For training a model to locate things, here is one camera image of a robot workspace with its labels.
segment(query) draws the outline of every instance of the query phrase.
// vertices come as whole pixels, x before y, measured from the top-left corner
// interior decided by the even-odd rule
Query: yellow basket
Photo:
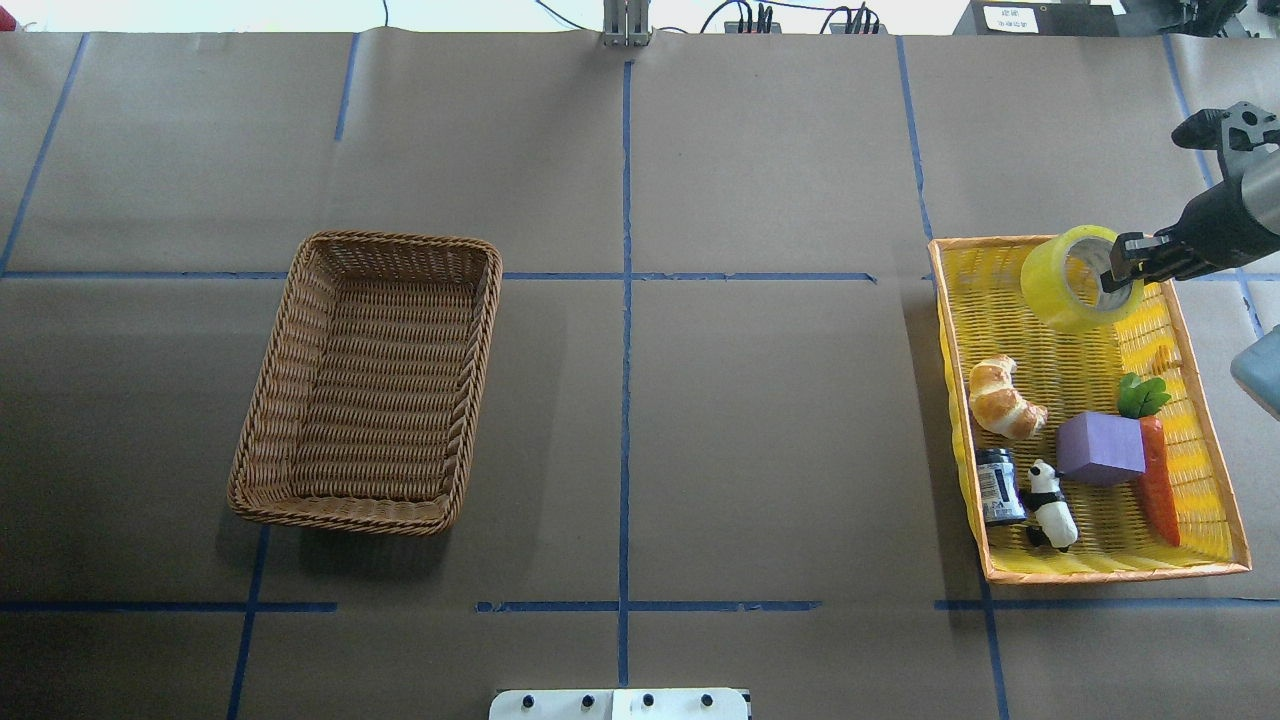
[[[1055,333],[1027,306],[1019,287],[1027,255],[1048,240],[1052,236],[979,237],[929,245],[952,447],[987,579],[1111,583],[1248,571],[1249,546],[1172,284],[1148,284],[1139,310],[1115,325]],[[1096,292],[1083,264],[1070,268],[1069,283],[1082,296]],[[968,372],[1000,354],[1018,360],[1014,383],[1023,395],[1050,410],[1044,432],[1032,439],[1014,442],[970,421]],[[1062,483],[1080,529],[1070,552],[1032,547],[1021,525],[986,527],[974,447],[1011,447],[1019,469],[1039,457],[1052,462],[1057,427],[1085,410],[1115,413],[1116,384],[1129,372],[1165,378],[1172,395],[1158,416],[1169,443],[1181,547],[1151,532],[1132,483]]]

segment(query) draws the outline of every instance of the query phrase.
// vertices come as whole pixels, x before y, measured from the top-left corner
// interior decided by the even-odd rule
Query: black box
[[[1115,37],[1110,5],[986,3],[969,0],[952,35],[1074,35]]]

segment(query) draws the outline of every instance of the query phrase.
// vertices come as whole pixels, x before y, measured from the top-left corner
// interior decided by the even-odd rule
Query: can label
[[[988,525],[1007,525],[1027,519],[1027,510],[1018,498],[1018,480],[1009,462],[978,465],[978,487],[982,491],[982,519]]]

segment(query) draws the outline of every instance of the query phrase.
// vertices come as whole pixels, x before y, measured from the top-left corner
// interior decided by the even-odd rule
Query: white bracket
[[[649,0],[604,0],[604,44],[612,47],[649,45]]]
[[[750,697],[731,688],[506,691],[489,720],[750,720]]]

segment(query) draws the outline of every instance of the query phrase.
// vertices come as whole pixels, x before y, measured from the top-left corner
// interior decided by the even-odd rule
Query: toy panda
[[[1037,460],[1027,470],[1032,482],[1032,492],[1023,497],[1027,511],[1036,515],[1039,528],[1027,528],[1027,539],[1036,547],[1051,544],[1059,552],[1066,552],[1071,543],[1080,539],[1080,532],[1066,506],[1066,496],[1059,487],[1057,473],[1043,460]]]

